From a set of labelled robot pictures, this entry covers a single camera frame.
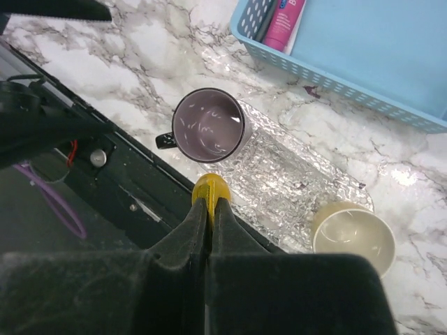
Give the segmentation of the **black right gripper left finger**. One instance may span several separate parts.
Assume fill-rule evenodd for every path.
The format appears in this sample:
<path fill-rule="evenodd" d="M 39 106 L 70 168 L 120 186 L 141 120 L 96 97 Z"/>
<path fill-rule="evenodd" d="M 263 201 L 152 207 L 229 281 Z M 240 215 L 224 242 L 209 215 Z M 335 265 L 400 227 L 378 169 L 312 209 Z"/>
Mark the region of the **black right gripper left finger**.
<path fill-rule="evenodd" d="M 203 334 L 207 208 L 140 251 L 1 256 L 2 334 Z"/>

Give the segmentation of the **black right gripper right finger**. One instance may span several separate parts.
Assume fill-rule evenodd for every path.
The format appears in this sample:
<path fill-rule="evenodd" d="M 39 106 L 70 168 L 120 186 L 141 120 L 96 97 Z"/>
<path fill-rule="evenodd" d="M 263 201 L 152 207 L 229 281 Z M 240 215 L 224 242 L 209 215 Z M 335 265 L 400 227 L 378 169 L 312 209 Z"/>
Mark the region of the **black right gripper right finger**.
<path fill-rule="evenodd" d="M 217 202 L 208 270 L 211 334 L 396 334 L 378 274 L 347 254 L 266 251 Z"/>

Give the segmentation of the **yellow ceramic mug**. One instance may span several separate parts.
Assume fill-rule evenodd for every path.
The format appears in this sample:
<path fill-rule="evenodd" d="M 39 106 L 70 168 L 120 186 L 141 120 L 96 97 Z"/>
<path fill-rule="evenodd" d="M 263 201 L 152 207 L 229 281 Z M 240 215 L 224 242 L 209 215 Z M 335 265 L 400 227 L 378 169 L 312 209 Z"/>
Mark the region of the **yellow ceramic mug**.
<path fill-rule="evenodd" d="M 352 202 L 330 202 L 315 214 L 311 227 L 315 253 L 348 253 L 368 260 L 381 278 L 396 257 L 389 225 L 372 210 Z"/>

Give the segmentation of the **yellow toothpaste tube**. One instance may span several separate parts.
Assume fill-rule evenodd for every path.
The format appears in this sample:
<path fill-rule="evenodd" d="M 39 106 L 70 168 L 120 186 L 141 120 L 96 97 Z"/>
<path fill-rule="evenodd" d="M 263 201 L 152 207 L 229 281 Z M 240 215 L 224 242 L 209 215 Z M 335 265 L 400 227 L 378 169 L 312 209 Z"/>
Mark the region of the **yellow toothpaste tube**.
<path fill-rule="evenodd" d="M 230 189 L 226 181 L 215 173 L 201 176 L 193 187 L 191 203 L 204 199 L 210 227 L 214 229 L 215 211 L 220 198 L 231 201 Z"/>

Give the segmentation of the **clear textured glass tray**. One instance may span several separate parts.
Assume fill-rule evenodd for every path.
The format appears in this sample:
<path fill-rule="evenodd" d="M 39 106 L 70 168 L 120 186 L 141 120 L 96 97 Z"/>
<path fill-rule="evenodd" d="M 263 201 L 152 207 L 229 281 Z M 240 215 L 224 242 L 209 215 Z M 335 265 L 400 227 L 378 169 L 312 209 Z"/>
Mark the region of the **clear textured glass tray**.
<path fill-rule="evenodd" d="M 229 185 L 235 214 L 287 253 L 312 251 L 314 214 L 330 202 L 374 210 L 360 182 L 248 103 L 252 135 L 236 154 L 204 164 Z"/>

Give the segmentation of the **purple grey mug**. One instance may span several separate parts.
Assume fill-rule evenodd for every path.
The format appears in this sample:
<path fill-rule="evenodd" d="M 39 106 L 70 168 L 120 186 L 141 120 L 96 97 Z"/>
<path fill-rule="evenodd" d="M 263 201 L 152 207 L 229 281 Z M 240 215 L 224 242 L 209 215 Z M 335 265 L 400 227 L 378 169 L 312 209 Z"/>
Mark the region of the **purple grey mug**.
<path fill-rule="evenodd" d="M 173 112 L 171 132 L 156 136 L 158 149 L 179 149 L 187 158 L 213 164 L 236 155 L 252 136 L 242 105 L 218 88 L 187 94 Z"/>

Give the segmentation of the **light blue plastic basket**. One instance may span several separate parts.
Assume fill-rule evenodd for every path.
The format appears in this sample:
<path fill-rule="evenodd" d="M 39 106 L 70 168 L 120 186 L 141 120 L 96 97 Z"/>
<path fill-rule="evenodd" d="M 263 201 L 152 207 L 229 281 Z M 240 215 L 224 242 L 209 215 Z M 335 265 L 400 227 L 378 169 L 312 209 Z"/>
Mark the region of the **light blue plastic basket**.
<path fill-rule="evenodd" d="M 256 42 L 271 1 L 240 1 L 249 54 L 426 133 L 446 131 L 445 1 L 308 1 L 290 55 Z"/>

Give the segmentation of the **pink toothpaste tube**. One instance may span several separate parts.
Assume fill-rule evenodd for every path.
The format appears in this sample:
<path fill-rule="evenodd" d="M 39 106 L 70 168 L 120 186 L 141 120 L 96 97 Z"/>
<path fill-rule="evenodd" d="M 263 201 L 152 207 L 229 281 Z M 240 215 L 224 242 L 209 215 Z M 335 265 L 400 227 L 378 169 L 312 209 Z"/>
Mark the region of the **pink toothpaste tube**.
<path fill-rule="evenodd" d="M 290 55 L 304 13 L 305 0 L 281 0 L 274 5 L 274 12 L 263 44 Z"/>

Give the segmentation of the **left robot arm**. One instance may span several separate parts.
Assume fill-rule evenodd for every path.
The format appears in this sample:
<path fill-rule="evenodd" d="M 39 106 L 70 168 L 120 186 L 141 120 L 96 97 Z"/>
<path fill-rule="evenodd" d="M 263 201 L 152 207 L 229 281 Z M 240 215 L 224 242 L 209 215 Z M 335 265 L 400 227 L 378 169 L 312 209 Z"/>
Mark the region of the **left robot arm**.
<path fill-rule="evenodd" d="M 111 22 L 98 1 L 2 1 L 1 17 L 27 15 L 65 20 Z M 69 141 L 111 133 L 115 127 L 66 115 L 45 116 L 41 98 L 13 80 L 1 82 L 1 168 L 33 158 Z"/>

